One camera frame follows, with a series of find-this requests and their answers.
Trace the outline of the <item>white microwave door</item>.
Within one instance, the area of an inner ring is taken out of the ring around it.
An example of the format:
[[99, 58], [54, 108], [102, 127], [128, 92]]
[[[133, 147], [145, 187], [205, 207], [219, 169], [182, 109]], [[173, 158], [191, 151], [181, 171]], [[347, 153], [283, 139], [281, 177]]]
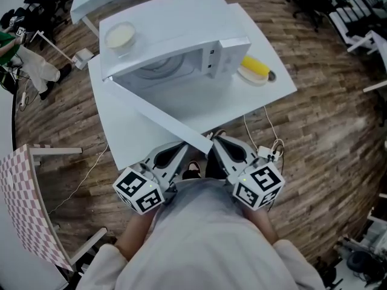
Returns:
[[202, 153], [209, 153], [213, 143], [208, 138], [163, 112], [161, 109], [142, 99], [130, 90], [120, 86], [115, 81], [105, 79], [103, 80], [103, 83], [108, 92], [125, 105], [131, 106], [154, 123], [157, 123], [159, 126], [200, 150]]

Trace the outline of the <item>white round bowl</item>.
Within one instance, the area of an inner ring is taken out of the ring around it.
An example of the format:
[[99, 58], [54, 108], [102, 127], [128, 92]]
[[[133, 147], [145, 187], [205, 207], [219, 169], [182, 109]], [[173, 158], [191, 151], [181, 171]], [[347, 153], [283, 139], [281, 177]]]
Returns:
[[130, 22], [119, 22], [105, 33], [105, 45], [113, 50], [130, 46], [135, 41], [136, 29]]

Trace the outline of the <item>white metal rack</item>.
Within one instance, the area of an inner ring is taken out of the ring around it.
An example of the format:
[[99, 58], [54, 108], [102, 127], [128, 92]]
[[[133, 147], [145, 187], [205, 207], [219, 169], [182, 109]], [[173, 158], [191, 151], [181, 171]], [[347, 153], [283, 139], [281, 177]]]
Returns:
[[367, 54], [380, 51], [387, 54], [387, 39], [380, 33], [365, 28], [365, 32], [355, 32], [350, 29], [350, 24], [359, 24], [361, 19], [367, 19], [371, 12], [366, 7], [339, 7], [328, 15], [332, 24], [338, 31], [344, 43], [349, 46], [347, 52], [354, 51], [356, 48], [364, 47], [369, 49]]

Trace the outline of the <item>white long-handled dustpan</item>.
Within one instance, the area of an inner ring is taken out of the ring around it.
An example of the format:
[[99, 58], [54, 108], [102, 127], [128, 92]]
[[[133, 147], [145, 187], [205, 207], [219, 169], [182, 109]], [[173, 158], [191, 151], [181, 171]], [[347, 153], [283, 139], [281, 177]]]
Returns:
[[83, 48], [76, 52], [72, 58], [65, 54], [59, 47], [57, 47], [52, 41], [50, 41], [42, 31], [37, 31], [31, 38], [30, 42], [34, 41], [35, 38], [39, 36], [42, 40], [46, 41], [52, 48], [54, 48], [61, 56], [66, 58], [79, 70], [83, 70], [88, 62], [94, 57], [94, 54], [87, 48]]

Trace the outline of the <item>person's black trousers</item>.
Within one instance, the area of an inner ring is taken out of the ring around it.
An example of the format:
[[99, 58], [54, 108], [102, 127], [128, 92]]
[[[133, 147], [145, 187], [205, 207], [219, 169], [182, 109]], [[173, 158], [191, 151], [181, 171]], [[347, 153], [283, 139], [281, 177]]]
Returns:
[[207, 155], [205, 177], [220, 180], [227, 178], [227, 173], [223, 170], [221, 164], [218, 162], [213, 150], [211, 150]]

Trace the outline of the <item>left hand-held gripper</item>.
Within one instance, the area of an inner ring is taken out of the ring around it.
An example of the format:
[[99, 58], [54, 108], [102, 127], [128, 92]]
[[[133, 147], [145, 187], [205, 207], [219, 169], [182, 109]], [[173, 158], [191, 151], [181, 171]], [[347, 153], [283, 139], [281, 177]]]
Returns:
[[167, 143], [156, 147], [135, 168], [127, 167], [113, 183], [119, 198], [140, 215], [161, 204], [170, 202], [176, 195], [173, 180], [183, 171], [189, 145]]

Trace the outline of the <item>white round disc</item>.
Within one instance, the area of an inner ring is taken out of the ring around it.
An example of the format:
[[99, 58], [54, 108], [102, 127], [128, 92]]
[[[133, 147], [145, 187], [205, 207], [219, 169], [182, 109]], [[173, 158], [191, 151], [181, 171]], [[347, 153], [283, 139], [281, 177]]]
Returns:
[[0, 172], [0, 186], [4, 190], [13, 190], [15, 188], [13, 174], [10, 169]]

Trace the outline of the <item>person's right forearm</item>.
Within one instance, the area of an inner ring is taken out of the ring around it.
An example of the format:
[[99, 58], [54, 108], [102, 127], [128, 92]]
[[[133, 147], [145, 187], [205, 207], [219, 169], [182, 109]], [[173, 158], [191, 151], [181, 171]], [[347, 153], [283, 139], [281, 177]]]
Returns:
[[244, 207], [242, 212], [244, 217], [258, 228], [258, 230], [271, 245], [279, 240], [279, 236], [272, 222], [270, 221], [267, 209], [265, 207], [259, 208], [256, 211]]

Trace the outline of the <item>glass microwave turntable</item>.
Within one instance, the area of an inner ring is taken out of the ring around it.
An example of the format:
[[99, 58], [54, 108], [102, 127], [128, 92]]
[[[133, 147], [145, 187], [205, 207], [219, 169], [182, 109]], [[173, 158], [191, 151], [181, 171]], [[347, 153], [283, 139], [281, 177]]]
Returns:
[[162, 79], [175, 74], [181, 68], [184, 60], [184, 54], [169, 57], [143, 66], [134, 71], [134, 74], [139, 78], [147, 80]]

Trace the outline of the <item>person's left shoe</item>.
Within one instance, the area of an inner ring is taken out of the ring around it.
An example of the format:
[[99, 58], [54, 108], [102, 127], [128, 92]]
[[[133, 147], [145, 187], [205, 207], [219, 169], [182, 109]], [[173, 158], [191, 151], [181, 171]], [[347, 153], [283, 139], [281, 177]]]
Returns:
[[200, 165], [192, 160], [189, 162], [187, 169], [182, 174], [182, 180], [185, 179], [200, 179], [201, 178], [201, 169]]

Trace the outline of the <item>yellow corn cob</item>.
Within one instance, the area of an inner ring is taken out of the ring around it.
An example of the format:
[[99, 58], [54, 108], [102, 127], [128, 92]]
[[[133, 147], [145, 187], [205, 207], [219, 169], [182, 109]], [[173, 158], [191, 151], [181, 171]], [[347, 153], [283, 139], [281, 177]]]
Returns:
[[254, 58], [252, 56], [248, 56], [248, 55], [246, 55], [243, 58], [243, 60], [241, 62], [241, 66], [243, 66], [247, 70], [249, 70], [257, 75], [263, 76], [263, 77], [267, 77], [270, 73], [270, 68], [267, 65], [260, 62], [258, 59]]

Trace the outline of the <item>person's light shirt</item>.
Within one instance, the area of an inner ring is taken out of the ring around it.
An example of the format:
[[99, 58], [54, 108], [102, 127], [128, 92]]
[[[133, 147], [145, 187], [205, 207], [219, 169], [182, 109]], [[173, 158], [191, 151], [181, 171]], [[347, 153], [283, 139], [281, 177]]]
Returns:
[[130, 261], [106, 244], [76, 290], [325, 290], [288, 240], [271, 245], [223, 183], [188, 179], [171, 205], [157, 207]]

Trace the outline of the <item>white plate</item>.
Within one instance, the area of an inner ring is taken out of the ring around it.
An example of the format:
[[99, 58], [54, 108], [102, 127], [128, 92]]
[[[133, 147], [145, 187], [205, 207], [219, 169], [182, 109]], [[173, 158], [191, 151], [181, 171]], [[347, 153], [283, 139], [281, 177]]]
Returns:
[[244, 66], [238, 68], [238, 74], [252, 86], [264, 86], [268, 82], [268, 75], [262, 76], [257, 74]]

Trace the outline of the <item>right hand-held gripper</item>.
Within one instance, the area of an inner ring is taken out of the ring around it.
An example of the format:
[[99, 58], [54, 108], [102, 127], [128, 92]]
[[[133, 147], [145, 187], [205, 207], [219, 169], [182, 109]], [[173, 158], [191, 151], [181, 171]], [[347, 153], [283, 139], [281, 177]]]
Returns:
[[275, 200], [285, 180], [273, 162], [257, 157], [245, 142], [215, 137], [212, 150], [227, 173], [226, 190], [246, 207], [257, 209]]

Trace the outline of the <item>white microwave oven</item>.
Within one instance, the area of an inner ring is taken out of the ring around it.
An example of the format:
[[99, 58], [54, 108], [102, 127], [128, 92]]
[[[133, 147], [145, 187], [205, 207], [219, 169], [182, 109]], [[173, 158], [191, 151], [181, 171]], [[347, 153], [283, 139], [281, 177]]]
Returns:
[[[113, 50], [105, 45], [105, 33], [119, 22], [135, 27], [135, 41]], [[199, 77], [229, 77], [251, 45], [225, 0], [151, 0], [104, 19], [99, 32], [102, 79], [139, 95]], [[147, 80], [134, 74], [143, 66], [181, 54], [184, 63], [169, 77]]]

